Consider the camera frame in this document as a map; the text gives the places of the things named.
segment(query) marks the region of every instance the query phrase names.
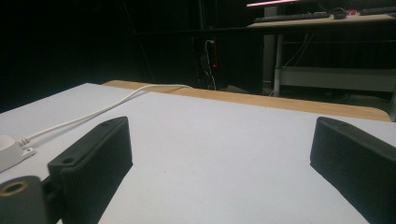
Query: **desk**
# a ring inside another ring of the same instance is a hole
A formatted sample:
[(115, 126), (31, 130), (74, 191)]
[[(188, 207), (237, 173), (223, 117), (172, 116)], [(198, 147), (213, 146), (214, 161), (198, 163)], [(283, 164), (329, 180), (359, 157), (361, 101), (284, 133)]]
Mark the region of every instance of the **desk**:
[[(125, 89), (137, 89), (147, 85), (146, 83), (137, 83), (121, 80), (113, 80), (104, 84), (105, 86), (119, 87)], [(177, 95), (186, 95), (204, 99), (220, 100), (247, 105), (269, 106), (273, 108), (297, 110), (310, 113), (335, 115), (360, 119), (376, 119), (390, 121), (387, 113), (380, 109), (367, 106), (354, 105), (337, 105), (319, 102), (310, 102), (302, 100), (291, 100), (285, 98), (274, 98), (259, 95), (249, 95), (225, 91), (207, 91), (199, 89), (151, 89), (149, 91), (172, 93)]]
[[(379, 22), (395, 22), (396, 19), (389, 15), (374, 16), (348, 16), (344, 20), (334, 20), (332, 17), (304, 21), (276, 21), (260, 22), (249, 25), (249, 28), (274, 28), (274, 27), (302, 27), (309, 29), (318, 25), (377, 25)], [(335, 88), (361, 91), (390, 91), (396, 95), (396, 69), (328, 69), (328, 68), (301, 68), (284, 67), (282, 63), (283, 36), (277, 37), (276, 72), (274, 82), (274, 96), (279, 96), (280, 86), (295, 85), (320, 88)], [(389, 112), (394, 118), (396, 111)]]
[[(0, 114), (15, 138), (79, 118), (130, 90), (84, 84)], [(37, 153), (0, 174), (48, 176), (46, 164), (99, 123), (127, 116), (134, 166), (100, 223), (367, 223), (309, 165), (319, 114), (142, 92), (37, 138)], [(396, 146), (391, 122), (329, 116)]]

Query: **white desk top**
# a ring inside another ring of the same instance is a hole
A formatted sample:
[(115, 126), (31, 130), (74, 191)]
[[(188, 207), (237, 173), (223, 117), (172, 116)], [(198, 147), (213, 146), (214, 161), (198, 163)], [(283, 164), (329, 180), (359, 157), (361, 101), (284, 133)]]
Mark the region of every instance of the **white desk top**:
[[(85, 115), (130, 91), (86, 84), (0, 114), (15, 138)], [(309, 165), (318, 114), (146, 92), (32, 143), (0, 174), (48, 175), (46, 164), (102, 121), (127, 116), (134, 166), (101, 223), (367, 223)], [(340, 118), (396, 146), (396, 125)]]
[(257, 22), (249, 25), (250, 28), (255, 27), (275, 27), (275, 26), (298, 26), (298, 25), (318, 25), (318, 24), (331, 24), (331, 23), (351, 23), (351, 22), (364, 22), (364, 21), (392, 21), (396, 20), (389, 15), (372, 15), (361, 16), (359, 14), (354, 16), (347, 16), (344, 20), (335, 20), (333, 16), (325, 19), (314, 20), (300, 20), (300, 21), (272, 21), (272, 22)]

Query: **wooden table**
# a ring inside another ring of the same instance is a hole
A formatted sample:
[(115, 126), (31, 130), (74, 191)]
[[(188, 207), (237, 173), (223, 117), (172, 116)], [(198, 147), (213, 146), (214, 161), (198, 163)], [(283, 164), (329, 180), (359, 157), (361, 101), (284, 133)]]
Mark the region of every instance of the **wooden table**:
[[(103, 85), (136, 90), (137, 88), (146, 86), (148, 84), (131, 81), (112, 80), (104, 83)], [(185, 95), (246, 105), (268, 106), (273, 108), (297, 110), (325, 115), (390, 121), (389, 115), (385, 111), (367, 106), (337, 105), (234, 92), (208, 91), (188, 88), (153, 88), (149, 89), (148, 91), (156, 91), (175, 95)]]

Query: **dark background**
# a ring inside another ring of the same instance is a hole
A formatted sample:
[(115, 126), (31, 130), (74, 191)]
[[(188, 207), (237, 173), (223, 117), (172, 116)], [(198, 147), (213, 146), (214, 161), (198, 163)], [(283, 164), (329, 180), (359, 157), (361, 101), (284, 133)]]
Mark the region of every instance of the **dark background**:
[[(36, 0), (0, 3), (0, 112), (86, 82), (113, 79), (183, 83), (211, 89), (205, 75), (206, 40), (219, 88), (262, 93), (262, 35), (161, 35), (246, 27), (264, 15), (245, 0)], [(329, 1), (324, 7), (382, 7), (393, 1)], [(318, 3), (287, 6), (280, 14), (320, 10)], [(298, 66), (394, 68), (395, 31), (315, 34)], [(285, 58), (305, 34), (286, 36)], [(339, 41), (334, 45), (326, 42)]]

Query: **white power adapter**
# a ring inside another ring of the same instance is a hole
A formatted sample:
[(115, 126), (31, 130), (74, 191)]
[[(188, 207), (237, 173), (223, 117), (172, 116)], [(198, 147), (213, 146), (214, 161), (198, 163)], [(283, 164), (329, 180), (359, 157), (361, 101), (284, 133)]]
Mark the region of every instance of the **white power adapter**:
[(31, 147), (22, 148), (20, 143), (8, 135), (0, 135), (0, 173), (35, 155)]

